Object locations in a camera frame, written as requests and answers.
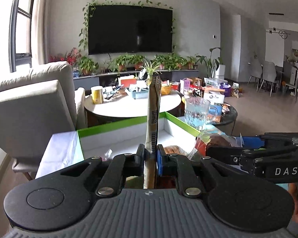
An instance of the window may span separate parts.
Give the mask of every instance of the window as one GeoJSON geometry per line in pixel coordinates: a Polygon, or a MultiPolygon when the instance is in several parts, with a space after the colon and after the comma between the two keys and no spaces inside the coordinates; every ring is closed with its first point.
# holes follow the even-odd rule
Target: window
{"type": "Polygon", "coordinates": [[[31,20],[34,0],[14,0],[10,27],[11,71],[32,67],[31,20]]]}

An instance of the glass pitcher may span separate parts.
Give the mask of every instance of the glass pitcher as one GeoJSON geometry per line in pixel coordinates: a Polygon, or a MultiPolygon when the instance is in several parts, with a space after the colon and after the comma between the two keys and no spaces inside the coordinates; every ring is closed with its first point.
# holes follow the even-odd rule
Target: glass pitcher
{"type": "Polygon", "coordinates": [[[202,97],[190,97],[186,99],[184,110],[185,122],[199,131],[203,130],[205,124],[212,122],[218,114],[217,108],[211,106],[210,101],[202,97]]]}

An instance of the yellow canister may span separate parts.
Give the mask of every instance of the yellow canister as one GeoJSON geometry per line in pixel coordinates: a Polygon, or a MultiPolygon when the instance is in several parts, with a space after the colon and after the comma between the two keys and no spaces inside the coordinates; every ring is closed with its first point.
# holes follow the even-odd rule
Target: yellow canister
{"type": "Polygon", "coordinates": [[[91,87],[91,97],[93,99],[93,104],[98,105],[104,102],[103,98],[103,87],[95,86],[91,87]]]}

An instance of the gray chair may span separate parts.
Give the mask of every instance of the gray chair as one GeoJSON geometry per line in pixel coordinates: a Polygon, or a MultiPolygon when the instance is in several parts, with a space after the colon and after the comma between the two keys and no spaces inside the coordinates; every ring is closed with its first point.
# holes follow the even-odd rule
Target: gray chair
{"type": "Polygon", "coordinates": [[[271,83],[270,97],[271,97],[271,92],[273,90],[273,85],[274,84],[280,85],[279,81],[276,80],[276,76],[277,76],[277,72],[276,72],[275,64],[273,62],[265,61],[263,64],[263,82],[261,83],[261,87],[265,83],[265,90],[266,90],[267,83],[271,83]]]}
{"type": "Polygon", "coordinates": [[[291,87],[291,88],[295,89],[295,96],[296,96],[296,101],[297,101],[298,77],[297,77],[296,82],[295,82],[294,85],[292,85],[290,83],[285,84],[285,89],[283,90],[283,94],[285,94],[285,90],[288,87],[291,87]]]}
{"type": "Polygon", "coordinates": [[[85,90],[74,90],[67,62],[49,63],[0,79],[0,148],[12,170],[36,172],[55,133],[87,127],[85,90]]]}
{"type": "Polygon", "coordinates": [[[254,59],[253,57],[250,59],[250,66],[251,66],[251,74],[250,74],[250,79],[247,83],[247,85],[250,83],[250,80],[252,77],[255,78],[255,82],[256,79],[258,78],[257,81],[257,88],[256,91],[258,90],[258,86],[259,86],[259,81],[261,80],[262,74],[263,74],[263,68],[261,66],[261,63],[259,62],[259,60],[256,58],[254,59]]]}

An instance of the tray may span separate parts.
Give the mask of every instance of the tray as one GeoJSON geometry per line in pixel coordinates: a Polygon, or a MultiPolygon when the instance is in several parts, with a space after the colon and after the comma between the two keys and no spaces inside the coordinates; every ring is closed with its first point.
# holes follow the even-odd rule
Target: tray
{"type": "Polygon", "coordinates": [[[129,91],[126,88],[125,92],[128,94],[128,96],[132,97],[133,99],[148,98],[148,90],[142,90],[140,92],[136,92],[136,91],[129,91]]]}

